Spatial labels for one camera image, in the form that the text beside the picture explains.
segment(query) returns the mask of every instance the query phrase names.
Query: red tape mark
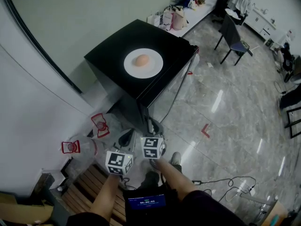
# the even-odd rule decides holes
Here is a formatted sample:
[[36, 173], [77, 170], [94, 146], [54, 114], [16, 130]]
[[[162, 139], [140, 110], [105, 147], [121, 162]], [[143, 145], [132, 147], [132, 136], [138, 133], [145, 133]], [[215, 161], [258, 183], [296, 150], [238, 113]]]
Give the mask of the red tape mark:
[[202, 132], [206, 137], [210, 138], [210, 136], [205, 132], [205, 130], [206, 130], [206, 128], [207, 128], [208, 125], [209, 125], [209, 124], [206, 124], [206, 125], [204, 126], [204, 128], [201, 130], [201, 132]]

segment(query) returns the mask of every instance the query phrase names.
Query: egg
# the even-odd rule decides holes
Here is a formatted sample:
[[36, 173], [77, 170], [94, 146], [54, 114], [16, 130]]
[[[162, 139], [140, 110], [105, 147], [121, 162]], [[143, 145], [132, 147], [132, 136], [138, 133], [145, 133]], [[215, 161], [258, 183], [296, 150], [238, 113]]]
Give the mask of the egg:
[[148, 55], [139, 55], [137, 58], [136, 58], [136, 61], [135, 61], [135, 65], [136, 66], [144, 66], [146, 65], [150, 60], [150, 57]]

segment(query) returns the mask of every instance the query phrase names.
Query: pants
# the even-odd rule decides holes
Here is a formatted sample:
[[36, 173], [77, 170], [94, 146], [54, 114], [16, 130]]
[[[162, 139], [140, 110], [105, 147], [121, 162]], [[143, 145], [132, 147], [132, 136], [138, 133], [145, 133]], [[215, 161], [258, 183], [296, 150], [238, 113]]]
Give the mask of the pants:
[[288, 92], [284, 95], [280, 100], [280, 109], [283, 110], [284, 108], [295, 105], [301, 101], [301, 85], [299, 85], [296, 89]]
[[[182, 166], [181, 165], [173, 165], [179, 172], [182, 173]], [[141, 183], [141, 186], [138, 189], [142, 188], [149, 188], [149, 187], [157, 187], [158, 182], [160, 180], [160, 176], [158, 173], [154, 171], [149, 171], [145, 175], [144, 181]]]

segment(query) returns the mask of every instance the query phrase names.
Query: screen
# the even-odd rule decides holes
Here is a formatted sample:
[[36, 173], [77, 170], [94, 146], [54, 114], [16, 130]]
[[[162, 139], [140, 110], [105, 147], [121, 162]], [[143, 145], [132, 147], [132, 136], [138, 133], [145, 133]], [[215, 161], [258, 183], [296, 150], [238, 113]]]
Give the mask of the screen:
[[164, 194], [128, 199], [133, 210], [153, 209], [166, 206]]

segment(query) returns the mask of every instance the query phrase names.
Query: leg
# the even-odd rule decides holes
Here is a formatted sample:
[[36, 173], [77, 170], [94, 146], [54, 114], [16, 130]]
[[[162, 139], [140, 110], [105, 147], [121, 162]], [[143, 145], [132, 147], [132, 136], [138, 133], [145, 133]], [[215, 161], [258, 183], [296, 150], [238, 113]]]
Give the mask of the leg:
[[240, 61], [240, 59], [241, 59], [241, 57], [242, 56], [240, 56], [239, 58], [238, 58], [238, 60], [236, 61], [236, 63], [235, 63], [235, 65], [234, 66], [236, 66], [237, 65], [237, 63]]
[[110, 174], [97, 195], [90, 212], [98, 214], [110, 221], [115, 197], [118, 189], [119, 176]]
[[229, 52], [227, 53], [227, 55], [225, 56], [225, 58], [221, 61], [221, 64], [224, 63], [225, 59], [228, 57], [228, 55], [230, 54], [232, 50], [230, 49]]
[[288, 92], [280, 99], [280, 109], [283, 110], [284, 108], [295, 105], [301, 101], [301, 85], [299, 85], [296, 89]]
[[156, 160], [156, 165], [162, 172], [171, 189], [177, 190], [180, 201], [182, 201], [189, 193], [198, 190], [193, 182], [178, 171], [174, 165], [168, 163], [163, 158]]
[[141, 186], [138, 189], [149, 188], [149, 187], [157, 187], [159, 182], [159, 174], [154, 171], [149, 171], [145, 175], [144, 181], [141, 183]]
[[223, 36], [221, 36], [221, 38], [220, 38], [220, 40], [218, 41], [218, 43], [217, 43], [217, 45], [216, 45], [216, 47], [215, 47], [215, 49], [214, 49], [214, 50], [216, 50], [216, 49], [217, 49], [217, 46], [220, 44], [220, 42], [221, 42], [222, 38], [223, 38]]

